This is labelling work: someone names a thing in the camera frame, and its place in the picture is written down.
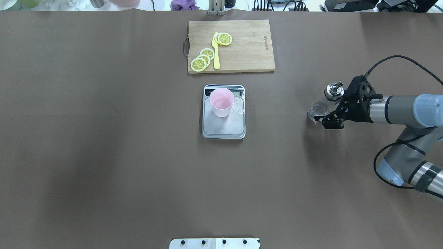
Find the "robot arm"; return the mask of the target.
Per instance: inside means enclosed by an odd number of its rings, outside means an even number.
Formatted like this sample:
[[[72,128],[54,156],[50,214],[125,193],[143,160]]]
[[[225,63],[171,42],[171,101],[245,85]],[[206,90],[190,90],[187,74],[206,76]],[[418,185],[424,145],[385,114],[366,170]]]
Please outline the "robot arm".
[[[308,111],[311,120],[325,129],[343,129],[346,120],[405,126],[387,153],[373,168],[390,186],[413,189],[442,198],[442,167],[425,160],[442,141],[442,95],[382,95],[375,92],[366,76],[356,76],[347,89],[342,82],[329,84]]]

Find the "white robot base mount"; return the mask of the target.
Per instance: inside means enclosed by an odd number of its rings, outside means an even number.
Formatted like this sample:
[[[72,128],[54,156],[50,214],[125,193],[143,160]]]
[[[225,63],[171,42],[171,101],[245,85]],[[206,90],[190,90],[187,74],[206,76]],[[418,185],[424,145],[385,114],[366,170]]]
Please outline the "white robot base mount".
[[[260,249],[259,238],[176,238],[170,249]]]

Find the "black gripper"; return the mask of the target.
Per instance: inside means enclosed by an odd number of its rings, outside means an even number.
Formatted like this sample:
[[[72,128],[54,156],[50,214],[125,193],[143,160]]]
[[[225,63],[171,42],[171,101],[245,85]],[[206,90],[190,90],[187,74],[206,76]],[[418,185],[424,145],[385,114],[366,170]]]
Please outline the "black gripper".
[[[344,91],[334,115],[313,116],[315,122],[321,122],[324,129],[342,130],[344,121],[372,123],[370,118],[370,103],[372,100],[383,99],[382,94],[377,94],[363,75],[356,76]]]

